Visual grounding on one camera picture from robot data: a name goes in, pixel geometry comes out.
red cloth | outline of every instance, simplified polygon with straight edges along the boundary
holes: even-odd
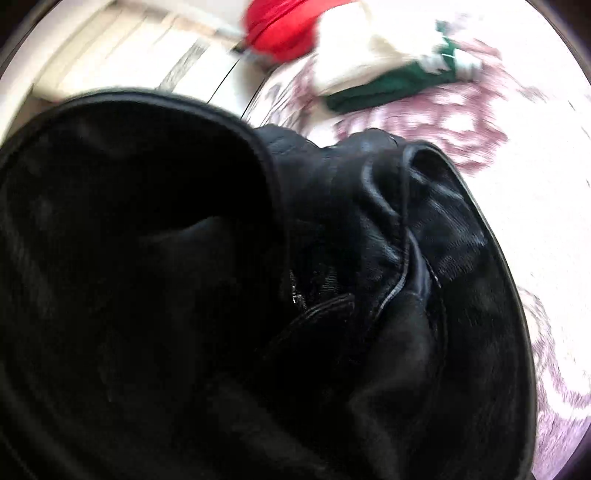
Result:
[[[352,0],[254,0],[246,10],[246,43],[276,61],[291,61],[312,50],[316,19]]]

folded clothes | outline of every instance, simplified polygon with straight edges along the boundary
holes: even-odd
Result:
[[[482,62],[459,50],[449,39],[445,41],[445,48],[431,57],[391,70],[365,85],[326,96],[326,105],[337,113],[348,113],[400,100],[443,83],[474,80],[482,70]]]
[[[246,43],[275,61],[295,60],[312,51],[318,17],[349,1],[254,0],[244,16]]]
[[[434,16],[372,0],[326,11],[316,36],[313,84],[318,95],[364,85],[446,46]]]

white fabric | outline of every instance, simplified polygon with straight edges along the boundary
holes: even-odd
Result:
[[[317,24],[314,90],[330,95],[364,85],[381,74],[446,45],[436,18],[401,2],[363,0],[335,7]]]
[[[459,48],[455,49],[453,57],[456,63],[456,77],[458,80],[464,82],[478,80],[482,71],[482,60]]]

white wall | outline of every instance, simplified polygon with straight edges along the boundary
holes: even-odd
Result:
[[[242,35],[242,16],[251,0],[124,0],[143,3],[169,10],[185,17],[204,22],[213,28],[225,28]]]
[[[0,78],[0,143],[33,82],[53,54],[94,13],[110,2],[62,0],[33,29]]]

green garment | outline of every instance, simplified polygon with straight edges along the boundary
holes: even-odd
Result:
[[[365,85],[325,96],[326,105],[337,113],[349,113],[400,100],[442,83],[455,82],[456,63],[453,56],[457,45],[447,38],[446,42],[447,46],[439,53],[449,70],[440,71],[439,74],[427,73],[417,61],[414,61],[404,67],[390,70]]]

